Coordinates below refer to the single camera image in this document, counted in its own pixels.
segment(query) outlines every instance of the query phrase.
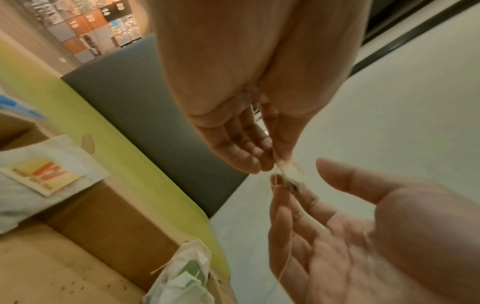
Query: yellow tag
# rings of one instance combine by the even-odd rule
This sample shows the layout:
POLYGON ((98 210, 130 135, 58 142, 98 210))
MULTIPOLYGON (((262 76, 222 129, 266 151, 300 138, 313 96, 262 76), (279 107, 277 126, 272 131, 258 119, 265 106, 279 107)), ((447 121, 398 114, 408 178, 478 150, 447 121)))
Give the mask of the yellow tag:
POLYGON ((38 156, 10 167, 0 168, 0 172, 44 196, 51 195, 81 177, 67 171, 48 156, 38 156))

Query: hand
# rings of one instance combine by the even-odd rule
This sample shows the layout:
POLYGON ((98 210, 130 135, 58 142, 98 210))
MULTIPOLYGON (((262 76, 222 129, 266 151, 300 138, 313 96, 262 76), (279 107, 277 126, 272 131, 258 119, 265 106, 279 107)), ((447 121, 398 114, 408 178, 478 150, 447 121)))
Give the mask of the hand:
POLYGON ((480 208, 440 186, 319 159, 333 188, 376 205, 375 221, 337 211, 280 176, 270 268, 296 304, 480 303, 480 208), (317 222, 307 217, 306 211, 317 222))
POLYGON ((170 91, 211 150, 246 173, 289 160, 347 78, 371 0, 149 0, 170 91), (260 103, 271 139, 254 122, 260 103))

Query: dark trim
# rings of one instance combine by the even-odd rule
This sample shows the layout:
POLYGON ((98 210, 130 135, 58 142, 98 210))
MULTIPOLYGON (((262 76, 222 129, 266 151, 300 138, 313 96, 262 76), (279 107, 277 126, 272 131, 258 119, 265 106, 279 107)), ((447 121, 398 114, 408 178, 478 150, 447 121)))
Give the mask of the dark trim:
POLYGON ((366 45, 373 39, 377 38, 381 34, 385 33, 389 29, 393 28, 403 20, 407 19, 411 15, 415 14, 419 10, 423 9, 430 3, 432 3, 435 0, 422 0, 419 1, 415 6, 410 8, 409 10, 403 12, 403 14, 397 16, 390 22, 388 22, 386 25, 382 26, 382 23, 386 22, 389 18, 392 18, 395 16, 396 12, 399 12, 404 8, 405 6, 408 6, 409 3, 412 2, 412 0, 400 0, 400 1, 395 1, 388 5, 386 8, 384 8, 382 11, 380 11, 378 14, 370 18, 368 22, 368 26, 366 28, 366 38, 363 40, 362 45, 366 45), (381 27, 380 29, 376 30, 373 34, 369 35, 370 31, 374 31, 377 27, 381 27))
POLYGON ((368 67, 375 61, 381 59, 382 57, 390 54, 394 50, 398 49, 399 47, 407 44, 408 42, 412 41, 413 39, 417 38, 418 36, 422 35, 423 33, 428 32, 429 30, 433 29, 437 25, 447 21, 448 19, 466 11, 467 9, 471 8, 472 6, 480 3, 480 0, 460 0, 459 2, 455 3, 448 9, 438 13, 437 15, 433 16, 432 18, 428 19, 427 21, 423 22, 416 28, 410 30, 409 32, 403 34, 402 36, 398 37, 397 39, 393 40, 383 48, 379 49, 375 53, 371 54, 370 56, 366 57, 359 63, 353 66, 353 69, 350 73, 350 77, 355 75, 356 73, 360 72, 364 68, 368 67))

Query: photo collage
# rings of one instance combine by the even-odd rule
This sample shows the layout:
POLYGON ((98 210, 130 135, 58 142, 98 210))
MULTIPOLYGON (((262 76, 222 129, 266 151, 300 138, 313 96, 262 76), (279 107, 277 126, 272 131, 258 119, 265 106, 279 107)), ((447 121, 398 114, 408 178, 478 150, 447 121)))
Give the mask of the photo collage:
POLYGON ((81 63, 141 38, 128 0, 18 0, 81 63))

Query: lime green surface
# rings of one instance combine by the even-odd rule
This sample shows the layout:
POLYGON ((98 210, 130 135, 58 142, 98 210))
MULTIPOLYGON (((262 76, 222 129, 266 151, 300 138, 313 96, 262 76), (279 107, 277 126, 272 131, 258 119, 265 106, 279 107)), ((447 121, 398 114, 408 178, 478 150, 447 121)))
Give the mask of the lime green surface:
POLYGON ((80 143, 84 134, 91 133, 95 159, 170 225, 201 239, 212 251, 212 268, 230 277, 224 252, 204 212, 70 86, 2 40, 0 83, 36 107, 75 142, 80 143))

